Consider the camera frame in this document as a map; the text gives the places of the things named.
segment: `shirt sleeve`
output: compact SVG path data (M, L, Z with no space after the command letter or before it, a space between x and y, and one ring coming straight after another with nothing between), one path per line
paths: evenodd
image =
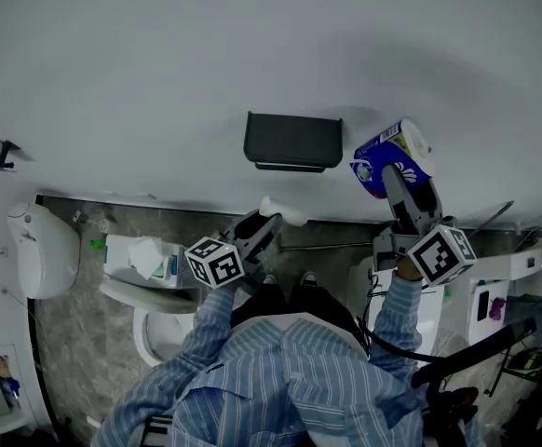
M374 323L374 334L399 349L418 349L422 344L422 336L416 329L421 295L421 281L406 281L393 272L391 286ZM369 361L405 384L410 383L417 370L415 360L391 354L377 343L371 347Z
M196 312L180 354L155 367L120 399L93 438L92 447L126 447L137 427L164 413L196 374L210 366L231 334L234 292L213 290Z

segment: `blue striped shirt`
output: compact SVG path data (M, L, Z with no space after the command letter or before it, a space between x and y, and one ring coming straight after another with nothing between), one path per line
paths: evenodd
M393 277L374 332L416 350L421 284ZM425 390L416 363L374 345L370 362L336 332L300 319L285 332L262 319L231 335L234 293L214 290L182 353L124 396L94 447L138 445L145 421L168 414L168 445L422 445ZM481 445L475 421L468 445Z

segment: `marble floor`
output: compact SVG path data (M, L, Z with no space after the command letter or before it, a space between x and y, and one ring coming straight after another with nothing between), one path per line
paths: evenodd
M117 233L128 236L161 237L190 246L199 238L223 229L230 216L198 212L115 206L45 197L44 205L73 226L81 236L79 275L69 293L35 303L37 341L49 402L60 422L70 419L70 429L79 445L89 445L94 432L87 416L103 419L114 402L150 370L139 357L132 337L133 309L101 294L103 253L91 240L103 235L93 223L74 224L76 210L91 221L113 218ZM355 223L308 223L285 226L282 245L368 242L379 225ZM517 240L512 234L482 232L472 239L479 256L509 252ZM305 270L314 270L321 284L354 314L363 309L365 292L348 292L349 267L372 255L372 247L323 251L280 251L272 244L264 254L264 268L282 286L291 286ZM452 354L464 347L463 340L440 330L433 354ZM455 375L448 388L477 386L482 392L491 384L498 358ZM479 419L488 445L497 445L498 431L524 397L531 383L504 376L495 396L479 398Z

